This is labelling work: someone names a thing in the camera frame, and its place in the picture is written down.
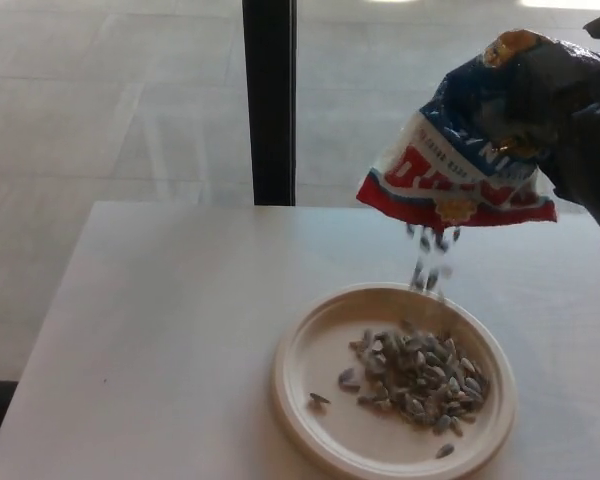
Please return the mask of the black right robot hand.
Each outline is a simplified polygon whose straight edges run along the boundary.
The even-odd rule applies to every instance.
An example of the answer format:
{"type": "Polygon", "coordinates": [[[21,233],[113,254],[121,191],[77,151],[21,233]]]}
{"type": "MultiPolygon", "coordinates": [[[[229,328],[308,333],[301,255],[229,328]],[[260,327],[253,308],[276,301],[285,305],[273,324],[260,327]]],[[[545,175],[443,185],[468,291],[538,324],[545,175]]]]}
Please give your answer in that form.
{"type": "Polygon", "coordinates": [[[539,168],[558,197],[600,226],[600,52],[534,31],[501,33],[487,57],[511,74],[493,140],[545,150],[539,168]]]}

